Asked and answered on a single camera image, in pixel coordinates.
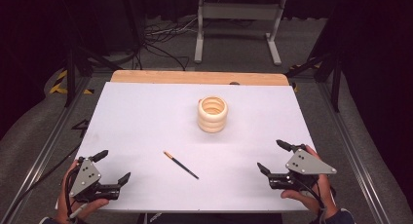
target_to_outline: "desk leg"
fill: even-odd
[[[276,38],[277,30],[279,29],[280,21],[282,20],[282,12],[285,6],[285,0],[281,0],[279,3],[279,8],[277,9],[276,18],[274,19],[273,31],[266,33],[268,47],[270,48],[271,57],[275,65],[281,65],[282,60],[280,59],[279,51],[277,50],[276,43],[274,39]]]
[[[203,8],[204,0],[200,0],[198,4],[198,35],[197,45],[195,47],[195,63],[201,63],[203,61],[203,46],[204,46],[204,30],[203,30]]]

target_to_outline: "white tabletop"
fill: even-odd
[[[206,133],[197,125],[199,99],[228,104],[227,126]],[[102,150],[102,184],[130,181],[104,209],[141,212],[281,212],[306,210],[272,190],[257,162],[287,173],[291,144],[313,141],[290,86],[106,83],[77,157]],[[191,176],[163,151],[197,174]]]

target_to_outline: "person's left hand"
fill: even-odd
[[[61,191],[60,195],[58,196],[58,202],[57,202],[57,215],[54,218],[55,221],[57,221],[60,224],[68,224],[69,222],[67,221],[67,206],[66,206],[66,198],[64,195],[65,191],[65,182],[67,174],[73,170],[76,167],[77,160],[73,162],[73,164],[70,166],[69,170],[66,172],[66,174],[63,177],[63,182],[61,183]],[[70,198],[70,203],[73,204],[74,200],[73,198]],[[91,203],[89,203],[78,215],[77,217],[85,220],[91,213],[94,211],[98,210],[99,208],[108,205],[109,201],[106,199],[98,199],[95,200]],[[82,204],[75,202],[72,206],[72,210],[75,211],[77,210]]]

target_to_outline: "gray carpet floor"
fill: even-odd
[[[276,37],[276,45],[282,59],[281,66],[275,66],[264,40],[271,24],[267,21],[255,21],[248,27],[240,27],[229,21],[215,21],[205,30],[204,57],[201,64],[193,62],[196,33],[189,31],[166,43],[154,45],[174,56],[188,56],[188,72],[191,71],[228,71],[284,73],[293,64],[302,64],[314,46],[325,19],[319,20],[283,20]],[[115,54],[111,59],[125,56]],[[147,50],[140,53],[143,69],[179,70],[179,64],[169,58],[156,56]],[[136,67],[137,60],[122,64],[127,69]],[[80,94],[71,107],[61,126],[61,134],[54,136],[51,156],[46,159],[43,171],[49,170],[59,162],[72,148],[82,141],[81,131],[72,127],[92,118],[94,108],[105,82],[110,80],[110,73],[99,68],[90,79],[78,77],[77,83],[85,82],[93,94]],[[67,108],[64,108],[65,94],[49,93],[56,80],[58,71],[45,86],[46,98],[22,116],[0,141],[0,217],[9,208],[26,176],[30,173],[38,155],[48,142],[51,133]],[[407,201],[397,186],[396,181],[384,164],[380,154],[365,128],[357,108],[349,93],[345,77],[342,78],[339,108],[340,113],[330,111],[331,106],[322,95],[323,87],[329,89],[330,81],[318,84],[312,79],[313,70],[308,70],[290,79],[298,87],[296,96],[311,137],[320,156],[328,164],[338,169],[338,174],[331,176],[331,183],[337,190],[336,203],[352,212],[357,223],[413,223],[413,215]],[[345,140],[334,122],[339,116],[367,169],[376,194],[365,194],[362,189],[351,158],[345,151]],[[59,182],[72,159],[67,160],[50,177],[41,183],[22,204],[15,223],[39,223],[44,216],[55,215],[56,197]],[[378,220],[374,214],[376,207],[368,202],[369,196],[377,196],[386,218]],[[135,223],[137,213],[94,213],[90,223]],[[308,211],[282,214],[283,223],[308,223],[314,216]]]

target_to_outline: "black pen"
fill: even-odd
[[[197,179],[200,179],[195,173],[193,173],[191,170],[186,168],[184,165],[182,165],[180,162],[178,162],[171,154],[169,154],[167,151],[164,151],[165,155],[167,155],[170,159],[172,159],[176,164],[178,164],[180,167],[185,169],[187,172],[189,172],[192,176],[196,177]]]

